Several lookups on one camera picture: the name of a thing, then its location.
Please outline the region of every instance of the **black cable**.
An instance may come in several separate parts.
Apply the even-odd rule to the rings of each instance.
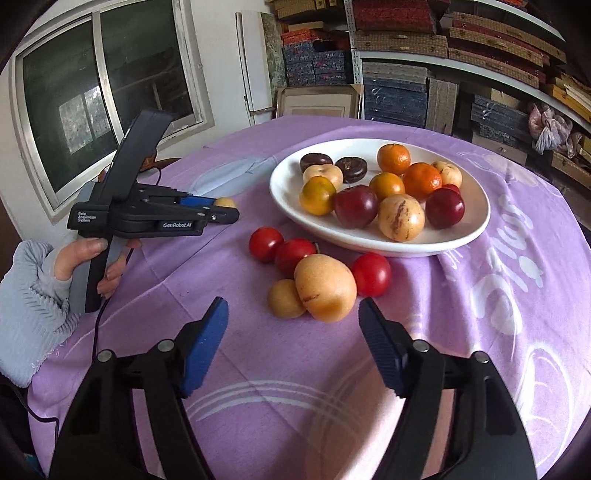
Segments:
[[[153,167],[147,168],[146,170],[144,170],[144,172],[150,171],[150,170],[153,170],[153,169],[158,170],[158,181],[156,183],[154,183],[154,185],[158,185],[158,184],[160,184],[160,180],[162,180],[162,169],[160,167],[157,167],[155,165]]]
[[[60,419],[58,419],[57,417],[49,417],[49,418],[40,417],[34,411],[32,411],[31,407],[29,407],[29,405],[27,404],[27,401],[22,397],[22,395],[19,392],[16,385],[14,385],[12,382],[8,382],[8,386],[14,392],[14,394],[17,396],[17,399],[21,403],[21,405],[23,407],[25,407],[27,412],[29,412],[29,415],[31,417],[33,417],[37,421],[40,421],[41,423],[55,423],[56,424],[56,430],[53,434],[53,444],[54,444],[54,447],[57,447],[57,437],[60,434]]]
[[[127,264],[129,262],[129,259],[131,258],[131,254],[134,252],[133,249],[129,250],[129,253],[127,254],[127,258],[125,259],[125,263]],[[99,324],[100,324],[100,319],[103,316],[103,313],[105,312],[105,309],[107,308],[107,305],[109,304],[109,301],[111,299],[106,299],[104,301],[104,303],[101,305],[100,310],[99,310],[99,314],[96,316],[96,321],[95,321],[95,332],[94,332],[94,338],[92,341],[92,357],[90,359],[91,362],[95,361],[96,358],[96,350],[98,347],[98,343],[99,343]]]

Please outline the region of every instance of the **sleeve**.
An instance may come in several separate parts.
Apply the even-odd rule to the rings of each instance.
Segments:
[[[77,326],[69,316],[69,281],[53,278],[51,245],[25,241],[0,282],[0,370],[19,387]]]

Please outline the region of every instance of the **table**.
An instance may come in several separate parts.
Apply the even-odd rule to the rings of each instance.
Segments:
[[[591,251],[560,193],[492,152],[434,132],[377,122],[285,117],[209,144],[163,172],[161,184],[188,189],[222,164],[289,154],[341,138],[413,143],[461,165],[483,186],[491,221],[471,244],[428,258],[392,260],[395,281],[377,299],[386,317],[440,351],[489,352],[512,392],[541,477],[591,407]],[[204,385],[185,401],[196,437],[218,480],[370,478],[402,401],[385,389],[355,310],[327,325],[273,318],[273,266],[247,251],[262,225],[306,236],[274,206],[265,183],[235,196],[241,219],[203,236],[150,239],[134,252],[103,316],[99,350],[144,352],[200,319],[215,296],[230,305],[226,335]],[[357,254],[320,241],[350,264]],[[33,378],[31,407],[63,419],[90,364],[95,315]],[[138,429],[148,469],[159,473],[145,406]],[[53,426],[31,421],[47,471]]]

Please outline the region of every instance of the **orange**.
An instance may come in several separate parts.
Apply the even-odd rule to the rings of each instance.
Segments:
[[[410,153],[404,145],[390,143],[378,150],[378,165],[382,171],[402,175],[410,166]]]
[[[372,178],[369,182],[369,188],[376,194],[380,202],[392,195],[404,193],[402,179],[398,175],[387,171],[379,173]]]
[[[300,203],[312,215],[328,215],[334,209],[336,189],[326,177],[312,177],[300,192]]]
[[[428,163],[413,163],[402,178],[406,194],[424,202],[435,190],[441,188],[441,175]]]

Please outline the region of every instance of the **tomato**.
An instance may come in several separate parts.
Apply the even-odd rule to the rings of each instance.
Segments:
[[[453,183],[446,183],[444,186],[441,187],[442,189],[450,189],[456,192],[458,195],[461,195],[460,189],[454,185]]]
[[[382,255],[369,253],[361,255],[351,268],[357,292],[364,297],[379,297],[383,295],[392,278],[390,262]]]
[[[305,238],[294,238],[279,246],[275,255],[275,266],[286,278],[293,278],[300,260],[315,253],[315,244]]]
[[[248,242],[248,251],[258,261],[270,263],[275,260],[277,249],[284,243],[283,235],[270,226],[256,230]]]

